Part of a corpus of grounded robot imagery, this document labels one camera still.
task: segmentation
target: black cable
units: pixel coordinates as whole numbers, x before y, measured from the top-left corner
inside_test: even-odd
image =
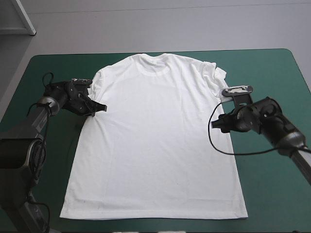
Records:
[[[301,150],[301,151],[304,151],[304,152],[307,152],[307,153],[311,154],[311,150],[310,149],[298,148],[297,150]]]
[[[264,153],[268,153],[268,152],[271,152],[271,151],[280,149],[280,148],[277,148],[277,147],[276,147],[276,148],[272,148],[272,149],[269,149],[269,150],[262,150],[262,151],[250,152],[250,153],[228,153],[228,152],[224,152],[224,151],[222,151],[222,150],[216,148],[215,145],[214,145],[213,142],[212,142],[211,137],[210,137],[210,129],[209,129],[209,127],[210,127],[210,122],[211,122],[211,120],[212,120],[212,117],[213,117],[213,115],[214,115],[216,109],[217,109],[218,106],[221,105],[221,104],[222,104],[222,103],[220,102],[220,103],[217,104],[216,107],[214,108],[214,111],[213,111],[212,114],[210,115],[210,118],[209,118],[209,121],[208,121],[208,128],[207,128],[207,130],[208,130],[209,142],[210,142],[210,144],[214,147],[215,150],[217,150],[217,151],[220,152],[220,153],[228,154],[228,155],[254,155],[254,154],[264,154]]]
[[[27,115],[26,115],[26,116],[28,116],[28,115],[29,115],[30,110],[31,110],[31,109],[32,109],[32,107],[34,107],[36,104],[37,104],[37,103],[33,103],[32,105],[30,105],[30,106],[29,106],[29,108],[28,108],[28,112],[27,112]]]
[[[46,123],[45,131],[44,131],[44,136],[43,136],[43,140],[42,140],[42,144],[41,144],[41,148],[40,148],[40,154],[39,154],[37,166],[35,167],[35,179],[38,179],[38,177],[36,175],[37,175],[39,166],[41,164],[42,152],[45,149],[45,142],[46,142],[46,138],[47,138],[47,135],[48,135],[49,120],[50,120],[50,113],[51,113],[49,105],[50,105],[50,102],[48,102],[46,104],[41,104],[40,105],[40,106],[44,106],[46,111],[47,111],[47,123]]]
[[[42,83],[43,83],[43,85],[44,85],[45,88],[46,88],[47,86],[45,85],[44,80],[45,80],[45,77],[46,77],[48,74],[51,74],[51,79],[50,79],[50,81],[49,81],[49,84],[51,84],[51,83],[52,83],[52,80],[54,79],[54,74],[53,74],[52,72],[47,72],[47,73],[45,73],[45,74],[42,76]]]
[[[49,231],[50,231],[50,219],[51,219],[51,211],[50,211],[49,206],[46,203],[43,203],[43,202],[32,201],[31,200],[31,196],[30,196],[30,191],[29,191],[29,194],[27,196],[27,202],[32,204],[32,205],[43,205],[43,206],[45,206],[47,208],[47,210],[48,210],[48,220],[47,220],[48,227],[46,228],[45,232],[49,233]]]
[[[28,110],[28,114],[29,114],[29,112],[31,110],[31,107],[33,107],[35,104],[37,104],[37,103],[34,103],[34,104],[32,104],[30,106],[30,108]],[[46,142],[46,138],[47,138],[47,134],[48,134],[49,119],[50,119],[50,114],[51,114],[51,110],[50,110],[50,106],[49,105],[50,105],[50,102],[45,103],[45,104],[38,104],[38,106],[43,106],[46,109],[46,111],[47,111],[47,123],[46,123],[46,128],[45,128],[43,140],[42,140],[42,143],[41,143],[39,158],[38,158],[36,163],[35,163],[35,158],[32,159],[32,163],[35,163],[35,164],[32,165],[32,167],[34,167],[33,172],[34,172],[34,179],[35,180],[38,179],[38,177],[37,177],[38,169],[41,166],[41,164],[45,161],[45,158],[46,158],[45,142]],[[41,162],[43,150],[44,150],[44,159],[43,159],[43,162]],[[49,233],[49,231],[50,231],[50,219],[51,219],[50,208],[49,208],[49,206],[46,203],[32,201],[31,200],[31,196],[30,196],[30,192],[31,192],[31,189],[29,189],[29,192],[28,192],[27,202],[30,203],[30,204],[33,204],[33,205],[44,205],[47,208],[47,210],[48,210],[48,220],[47,220],[46,233]]]

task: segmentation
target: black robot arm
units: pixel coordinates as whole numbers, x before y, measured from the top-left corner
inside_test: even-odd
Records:
[[[24,121],[0,133],[0,205],[18,232],[57,232],[50,229],[30,191],[38,184],[46,157],[45,137],[40,132],[61,109],[81,116],[106,111],[106,105],[88,97],[91,83],[85,79],[49,83],[35,104],[37,108]]]
[[[307,153],[305,136],[282,113],[280,105],[269,97],[253,103],[251,86],[237,86],[222,90],[224,101],[233,100],[235,108],[228,114],[219,115],[212,122],[213,128],[223,133],[254,130],[264,135],[282,155],[295,162],[311,184],[311,155]]]

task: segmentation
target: gray floor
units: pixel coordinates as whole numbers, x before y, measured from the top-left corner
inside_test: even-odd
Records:
[[[287,48],[311,87],[311,0],[21,2],[37,34],[0,36],[0,119],[37,54]]]

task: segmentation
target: t-shirt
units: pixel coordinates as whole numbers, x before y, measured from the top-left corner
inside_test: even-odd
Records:
[[[225,75],[215,63],[167,53],[99,70],[89,97],[107,112],[85,121],[60,217],[247,217],[235,158],[207,136]],[[211,136],[233,152],[230,134]]]

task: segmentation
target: green table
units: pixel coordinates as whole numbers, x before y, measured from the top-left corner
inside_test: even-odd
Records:
[[[149,53],[151,56],[161,53]],[[289,50],[225,50],[175,52],[202,61],[216,62],[227,71],[229,86],[254,87],[253,100],[266,96],[276,99],[284,114],[311,141],[311,96]],[[25,118],[30,104],[43,94],[42,75],[51,70],[54,81],[91,79],[100,68],[132,53],[38,55],[31,59],[0,124],[5,131]],[[233,108],[225,104],[225,111]],[[59,218],[79,134],[85,117],[66,110],[52,117],[47,138],[48,157],[39,185],[33,189],[38,201],[52,212],[51,227],[60,231],[168,231],[188,232],[291,232],[311,231],[311,187],[287,157],[271,152],[237,156],[237,167],[249,218],[193,220],[142,218],[123,220],[70,220]],[[232,133],[235,152],[258,151],[271,146],[254,132]],[[15,228],[0,210],[0,231]]]

